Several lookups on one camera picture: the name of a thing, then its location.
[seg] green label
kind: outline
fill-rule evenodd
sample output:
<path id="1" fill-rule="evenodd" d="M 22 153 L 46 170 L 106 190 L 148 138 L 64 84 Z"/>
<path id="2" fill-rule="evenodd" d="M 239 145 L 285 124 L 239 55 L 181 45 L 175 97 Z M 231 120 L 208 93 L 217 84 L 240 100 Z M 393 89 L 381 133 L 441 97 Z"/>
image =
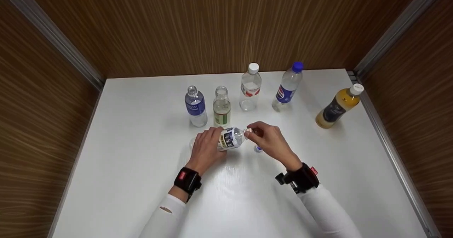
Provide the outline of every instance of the green label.
<path id="1" fill-rule="evenodd" d="M 230 112 L 225 114 L 218 114 L 217 112 L 214 112 L 214 120 L 218 125 L 226 125 L 230 122 Z"/>

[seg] bottle in hand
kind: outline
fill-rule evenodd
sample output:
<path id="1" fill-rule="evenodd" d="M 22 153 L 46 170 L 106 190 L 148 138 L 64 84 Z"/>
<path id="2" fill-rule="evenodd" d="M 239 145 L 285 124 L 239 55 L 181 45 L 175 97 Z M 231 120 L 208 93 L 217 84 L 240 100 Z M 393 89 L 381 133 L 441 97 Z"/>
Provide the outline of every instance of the bottle in hand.
<path id="1" fill-rule="evenodd" d="M 276 112 L 285 109 L 293 98 L 293 95 L 296 93 L 296 89 L 302 80 L 302 70 L 304 70 L 304 64 L 301 62 L 294 62 L 293 67 L 283 74 L 277 95 L 272 101 L 272 108 Z"/>
<path id="2" fill-rule="evenodd" d="M 231 118 L 231 103 L 228 99 L 228 89 L 225 86 L 216 88 L 216 98 L 212 107 L 214 109 L 214 126 L 228 126 Z"/>
<path id="3" fill-rule="evenodd" d="M 362 92 L 363 86 L 358 83 L 338 91 L 332 102 L 316 116 L 316 124 L 325 129 L 331 128 L 343 114 L 359 104 Z"/>
<path id="4" fill-rule="evenodd" d="M 256 109 L 258 104 L 259 90 L 261 88 L 261 75 L 258 73 L 257 63 L 249 64 L 248 71 L 241 77 L 241 95 L 239 96 L 239 106 L 245 112 Z"/>
<path id="5" fill-rule="evenodd" d="M 241 130 L 237 127 L 229 127 L 227 129 L 224 129 L 220 133 L 220 138 L 219 138 L 219 143 L 217 145 L 217 149 L 219 151 L 227 151 L 228 149 L 235 149 L 238 148 L 239 146 L 242 145 L 244 141 L 246 141 L 248 138 L 244 135 L 244 133 L 248 132 L 253 132 L 251 128 L 246 128 L 244 130 Z M 189 142 L 189 147 L 190 150 L 194 147 L 195 143 L 195 137 L 192 138 Z"/>
<path id="6" fill-rule="evenodd" d="M 197 90 L 196 86 L 189 86 L 184 100 L 187 112 L 190 114 L 190 122 L 196 127 L 205 126 L 207 114 L 203 94 Z"/>

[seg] black wrist strap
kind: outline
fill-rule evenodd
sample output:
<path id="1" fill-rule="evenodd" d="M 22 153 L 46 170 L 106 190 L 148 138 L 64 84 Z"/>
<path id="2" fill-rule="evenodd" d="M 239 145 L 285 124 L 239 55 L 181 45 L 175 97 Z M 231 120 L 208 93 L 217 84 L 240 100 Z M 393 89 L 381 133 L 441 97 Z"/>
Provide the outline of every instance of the black wrist strap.
<path id="1" fill-rule="evenodd" d="M 197 171 L 183 167 L 176 176 L 173 185 L 187 192 L 189 194 L 187 201 L 189 201 L 194 191 L 201 188 L 201 177 Z"/>
<path id="2" fill-rule="evenodd" d="M 319 186 L 318 178 L 305 163 L 302 163 L 302 167 L 294 172 L 288 171 L 285 175 L 283 173 L 278 174 L 275 179 L 280 185 L 291 184 L 296 193 L 305 193 L 310 188 Z"/>

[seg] white sleeve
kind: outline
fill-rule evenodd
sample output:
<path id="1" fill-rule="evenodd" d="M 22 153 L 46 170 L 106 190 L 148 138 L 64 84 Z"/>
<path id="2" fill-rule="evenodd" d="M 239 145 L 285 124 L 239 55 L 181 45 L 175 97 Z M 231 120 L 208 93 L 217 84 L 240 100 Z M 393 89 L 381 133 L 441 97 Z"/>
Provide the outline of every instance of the white sleeve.
<path id="1" fill-rule="evenodd" d="M 306 193 L 299 193 L 304 206 L 328 238 L 361 238 L 351 217 L 330 192 L 319 184 Z"/>
<path id="2" fill-rule="evenodd" d="M 176 238 L 186 204 L 167 194 L 154 210 L 139 238 Z"/>

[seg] white table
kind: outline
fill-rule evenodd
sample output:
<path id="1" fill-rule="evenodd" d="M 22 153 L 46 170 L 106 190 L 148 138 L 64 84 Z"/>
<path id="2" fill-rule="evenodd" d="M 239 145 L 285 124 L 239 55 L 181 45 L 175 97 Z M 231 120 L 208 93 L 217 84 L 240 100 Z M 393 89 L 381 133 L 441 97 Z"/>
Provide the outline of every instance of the white table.
<path id="1" fill-rule="evenodd" d="M 189 157 L 188 143 L 212 124 L 214 90 L 225 85 L 231 125 L 278 125 L 293 151 L 319 172 L 364 238 L 425 238 L 424 231 L 362 104 L 330 130 L 314 122 L 335 93 L 351 86 L 345 70 L 307 70 L 292 108 L 271 107 L 283 72 L 263 72 L 259 105 L 239 108 L 241 74 L 109 79 L 56 219 L 54 238 L 136 238 Z M 206 98 L 206 127 L 189 125 L 184 94 Z M 284 168 L 246 141 L 202 178 L 188 204 L 182 238 L 316 237 L 317 226 L 289 186 Z"/>

